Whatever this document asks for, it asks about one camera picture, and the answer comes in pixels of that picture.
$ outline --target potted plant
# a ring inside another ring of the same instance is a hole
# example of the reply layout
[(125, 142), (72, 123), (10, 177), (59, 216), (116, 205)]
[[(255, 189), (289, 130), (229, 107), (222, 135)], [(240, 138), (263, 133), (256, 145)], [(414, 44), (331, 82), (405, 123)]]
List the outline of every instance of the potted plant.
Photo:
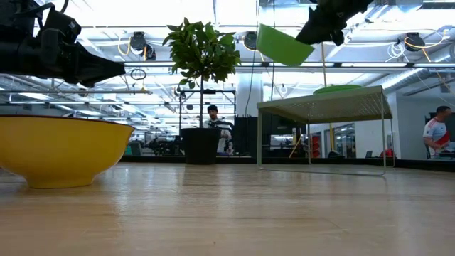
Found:
[(164, 39), (169, 42), (171, 58), (176, 63), (172, 74), (179, 69), (184, 77), (179, 85), (196, 86), (200, 90), (199, 128), (182, 129), (183, 145), (188, 164), (214, 164), (220, 131), (203, 128), (204, 82), (225, 82), (235, 74), (235, 66), (241, 64), (240, 53), (235, 50), (234, 33), (221, 33), (212, 23), (190, 23), (187, 18), (180, 26), (168, 25), (171, 30)]

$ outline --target white shirt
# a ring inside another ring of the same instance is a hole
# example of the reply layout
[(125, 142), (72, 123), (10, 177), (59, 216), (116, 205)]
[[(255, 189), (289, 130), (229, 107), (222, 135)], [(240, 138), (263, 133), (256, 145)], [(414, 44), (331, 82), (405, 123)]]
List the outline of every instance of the white shirt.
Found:
[(226, 144), (226, 138), (224, 138), (223, 135), (227, 135), (228, 139), (232, 139), (232, 136), (230, 134), (230, 125), (223, 121), (222, 119), (215, 119), (215, 120), (206, 120), (203, 123), (204, 128), (215, 128), (215, 129), (220, 129), (221, 130), (221, 138), (220, 141), (218, 142), (218, 149), (217, 153), (224, 153), (225, 152), (225, 144)]
[[(438, 145), (444, 145), (447, 142), (450, 142), (450, 134), (447, 131), (447, 127), (445, 123), (438, 122), (435, 118), (431, 119), (426, 125), (424, 129), (424, 138), (431, 139), (434, 143)], [(434, 150), (430, 146), (429, 153), (431, 157), (438, 156), (444, 149), (437, 149)]]

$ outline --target green round tray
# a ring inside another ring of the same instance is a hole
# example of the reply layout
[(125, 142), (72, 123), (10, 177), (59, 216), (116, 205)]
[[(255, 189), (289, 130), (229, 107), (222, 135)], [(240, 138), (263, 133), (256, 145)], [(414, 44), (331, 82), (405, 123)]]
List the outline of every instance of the green round tray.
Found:
[(360, 85), (335, 85), (335, 86), (329, 86), (329, 87), (315, 90), (313, 92), (313, 95), (322, 94), (322, 93), (330, 93), (330, 92), (339, 92), (342, 90), (352, 90), (352, 89), (358, 89), (358, 88), (361, 88), (361, 86)]
[(313, 46), (298, 42), (295, 38), (261, 24), (257, 33), (256, 48), (272, 60), (288, 66), (299, 66), (313, 53)]

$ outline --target pillar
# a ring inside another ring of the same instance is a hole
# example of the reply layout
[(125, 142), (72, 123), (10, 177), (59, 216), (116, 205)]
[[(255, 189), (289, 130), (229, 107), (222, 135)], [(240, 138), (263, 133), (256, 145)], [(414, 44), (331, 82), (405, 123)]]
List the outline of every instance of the pillar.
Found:
[(238, 117), (257, 117), (257, 103), (262, 102), (262, 73), (238, 73), (237, 112)]

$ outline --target white wall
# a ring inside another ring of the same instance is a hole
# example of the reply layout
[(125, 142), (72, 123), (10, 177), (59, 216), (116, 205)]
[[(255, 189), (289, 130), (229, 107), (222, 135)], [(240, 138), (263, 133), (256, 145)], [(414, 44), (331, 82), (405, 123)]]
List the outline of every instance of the white wall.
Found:
[[(397, 158), (401, 157), (401, 143), (399, 133), (398, 117), (400, 113), (397, 111), (397, 97), (395, 93), (387, 96), (390, 109), (392, 111), (392, 125), (393, 125), (393, 139), (394, 151)], [(341, 127), (352, 122), (343, 122), (332, 124), (333, 128)], [(355, 125), (355, 155), (357, 158), (365, 158), (367, 151), (373, 150), (373, 156), (379, 156), (382, 152), (382, 122), (381, 120), (354, 122)], [(385, 135), (391, 135), (392, 127), (390, 120), (385, 120), (384, 123)], [(329, 124), (314, 124), (310, 127), (310, 132), (322, 132), (323, 143), (321, 150), (325, 152), (326, 140), (324, 138), (324, 131), (329, 129)]]
[(397, 99), (402, 158), (425, 160), (427, 150), (422, 140), (425, 117), (429, 118), (430, 112), (436, 112), (437, 107), (448, 104), (435, 97), (398, 97)]

